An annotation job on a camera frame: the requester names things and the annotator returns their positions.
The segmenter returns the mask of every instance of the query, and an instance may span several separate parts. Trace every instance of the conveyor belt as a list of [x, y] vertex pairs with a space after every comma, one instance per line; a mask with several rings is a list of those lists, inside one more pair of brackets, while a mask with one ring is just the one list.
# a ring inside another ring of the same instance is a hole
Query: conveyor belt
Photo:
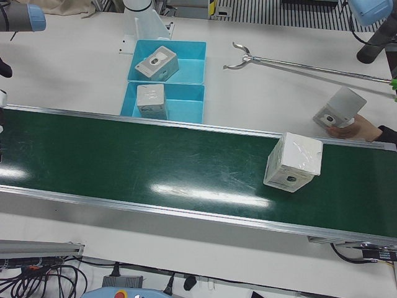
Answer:
[[325, 145], [321, 176], [290, 194], [262, 183], [275, 135], [23, 110], [5, 111], [0, 191], [397, 244], [394, 151]]

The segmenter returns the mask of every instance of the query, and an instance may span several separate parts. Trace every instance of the white table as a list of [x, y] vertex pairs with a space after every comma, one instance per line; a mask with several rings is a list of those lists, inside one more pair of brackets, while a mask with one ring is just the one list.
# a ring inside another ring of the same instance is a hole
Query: white table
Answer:
[[[1, 57], [14, 77], [0, 79], [9, 101], [28, 106], [120, 113], [131, 56], [116, 55], [123, 37], [122, 16], [48, 16], [44, 32], [0, 35]], [[362, 114], [375, 125], [397, 128], [397, 104], [387, 84], [309, 71], [259, 65], [223, 70], [241, 61], [242, 51], [279, 60], [390, 78], [385, 54], [364, 65], [359, 44], [348, 32], [173, 19], [175, 40], [207, 41], [204, 123], [271, 132], [326, 136], [312, 116], [341, 84], [368, 101]]]
[[[117, 115], [131, 60], [118, 54], [122, 16], [47, 16], [47, 21], [46, 31], [19, 33], [12, 43], [7, 41], [11, 34], [0, 35], [1, 58], [14, 70], [13, 78], [0, 78], [9, 101]], [[372, 65], [355, 60], [360, 45], [346, 32], [173, 21], [174, 39], [208, 42], [206, 124], [325, 135], [311, 117], [345, 82], [368, 99], [363, 115], [374, 124], [397, 127], [397, 104], [391, 89], [382, 84], [333, 76], [325, 81], [311, 76], [316, 74], [257, 65], [222, 70], [224, 64], [241, 59], [242, 53], [231, 46], [235, 40], [255, 55], [389, 76], [383, 54]], [[346, 298], [393, 297], [397, 291], [388, 266], [345, 263], [329, 246], [308, 243], [302, 236], [1, 199], [0, 220], [9, 227], [1, 229], [3, 239], [80, 242], [86, 244], [85, 254], [98, 258]], [[18, 212], [8, 211], [15, 208]]]

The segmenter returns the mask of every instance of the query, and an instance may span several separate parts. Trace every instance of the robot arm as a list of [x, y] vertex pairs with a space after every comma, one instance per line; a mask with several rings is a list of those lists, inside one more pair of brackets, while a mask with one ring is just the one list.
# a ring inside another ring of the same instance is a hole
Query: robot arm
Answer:
[[43, 31], [46, 27], [41, 8], [33, 4], [0, 1], [0, 31]]
[[372, 63], [397, 34], [397, 0], [349, 0], [349, 7], [362, 26], [371, 25], [387, 17], [365, 46], [357, 53], [362, 63]]
[[[0, 1], [0, 32], [8, 31], [43, 31], [46, 21], [43, 11], [32, 4], [21, 4], [15, 1]], [[0, 75], [12, 76], [11, 67], [0, 58]], [[0, 133], [4, 125], [4, 107], [7, 105], [7, 93], [0, 90]]]

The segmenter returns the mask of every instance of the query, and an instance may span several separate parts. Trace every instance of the blue plastic bin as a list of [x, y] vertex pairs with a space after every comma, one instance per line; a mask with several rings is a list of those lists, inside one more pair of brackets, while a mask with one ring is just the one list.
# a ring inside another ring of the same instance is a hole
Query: blue plastic bin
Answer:
[[205, 42], [185, 42], [175, 40], [138, 40], [127, 80], [148, 81], [145, 76], [135, 69], [135, 66], [139, 62], [148, 58], [162, 45], [176, 53], [178, 57], [179, 70], [167, 81], [161, 83], [204, 83], [205, 51], [207, 44]]
[[[121, 116], [141, 117], [136, 106], [136, 88], [145, 84], [158, 83], [128, 83]], [[198, 124], [203, 122], [204, 85], [164, 84], [164, 92], [167, 99], [168, 120]]]

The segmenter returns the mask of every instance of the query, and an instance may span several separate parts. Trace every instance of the cable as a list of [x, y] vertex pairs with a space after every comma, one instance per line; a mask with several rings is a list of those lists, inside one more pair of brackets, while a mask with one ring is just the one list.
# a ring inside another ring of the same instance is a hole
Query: cable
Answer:
[[[73, 278], [65, 276], [62, 272], [63, 269], [71, 269], [73, 271]], [[50, 276], [57, 277], [59, 286], [59, 297], [65, 298], [61, 280], [65, 279], [71, 284], [71, 291], [67, 298], [77, 298], [77, 285], [79, 275], [84, 278], [84, 291], [87, 291], [88, 280], [87, 276], [79, 268], [67, 264], [49, 264], [42, 267], [24, 266], [21, 268], [21, 273], [13, 278], [1, 279], [0, 294], [9, 290], [11, 298], [28, 298], [31, 297], [43, 285], [41, 298], [44, 298], [47, 290], [47, 283]]]
[[340, 257], [342, 260], [352, 263], [352, 264], [369, 264], [369, 263], [377, 263], [377, 260], [353, 260], [353, 259], [349, 259], [348, 257], [342, 255], [340, 252], [338, 252], [335, 248], [335, 245], [333, 243], [331, 243], [331, 247], [332, 249], [335, 251], [335, 253], [337, 254], [338, 257]]
[[[339, 13], [339, 18], [341, 17], [341, 14], [343, 13], [343, 11], [347, 7], [347, 5], [348, 5], [348, 0], [344, 0], [342, 2], [342, 5], [341, 5], [342, 9], [341, 9], [341, 11]], [[380, 47], [382, 45], [389, 45], [391, 43], [397, 43], [397, 40], [396, 40], [395, 37], [391, 38], [391, 40], [388, 41], [388, 42], [379, 43], [379, 44], [370, 43], [370, 42], [366, 42], [366, 41], [362, 40], [354, 31], [353, 12], [351, 10], [350, 10], [350, 16], [349, 16], [349, 20], [347, 22], [347, 25], [349, 26], [349, 30], [350, 30], [350, 32], [352, 32], [354, 38], [357, 39], [359, 42], [363, 43], [364, 45], [371, 45], [371, 46], [374, 46], [374, 47]]]
[[4, 7], [5, 6], [0, 5], [0, 11], [1, 11], [2, 16], [4, 18], [4, 22], [6, 23], [6, 31], [10, 31], [10, 22], [8, 21], [8, 16], [7, 16], [6, 11], [4, 10]]
[[65, 262], [72, 261], [72, 260], [76, 260], [76, 261], [79, 261], [80, 263], [84, 263], [84, 264], [88, 264], [88, 265], [92, 265], [92, 266], [98, 266], [98, 267], [103, 267], [103, 266], [114, 267], [116, 265], [116, 263], [113, 263], [113, 264], [101, 264], [101, 263], [88, 262], [88, 261], [84, 261], [83, 258], [77, 258], [75, 256], [72, 256], [70, 259], [66, 259]]
[[174, 284], [174, 276], [175, 276], [175, 272], [172, 273], [171, 277], [169, 278], [166, 289], [163, 290], [163, 293], [170, 296], [172, 296], [172, 285]]
[[112, 271], [112, 273], [110, 274], [110, 276], [113, 276], [113, 277], [119, 277], [121, 274], [120, 274], [120, 263], [119, 262], [116, 262], [115, 264], [114, 264], [114, 267], [113, 267], [113, 271]]
[[379, 43], [379, 44], [366, 42], [366, 41], [362, 40], [362, 39], [354, 32], [354, 27], [353, 27], [353, 26], [354, 26], [354, 25], [353, 25], [353, 13], [350, 12], [350, 17], [349, 17], [349, 29], [350, 29], [350, 32], [352, 32], [352, 34], [353, 34], [353, 36], [355, 37], [355, 39], [357, 39], [359, 42], [361, 42], [361, 43], [363, 43], [363, 44], [365, 44], [365, 45], [372, 45], [372, 46], [374, 46], [374, 47], [379, 47], [379, 46], [382, 46], [382, 45], [389, 45], [389, 44], [391, 44], [391, 43], [397, 43], [397, 40], [396, 40], [395, 38], [392, 38], [389, 42]]

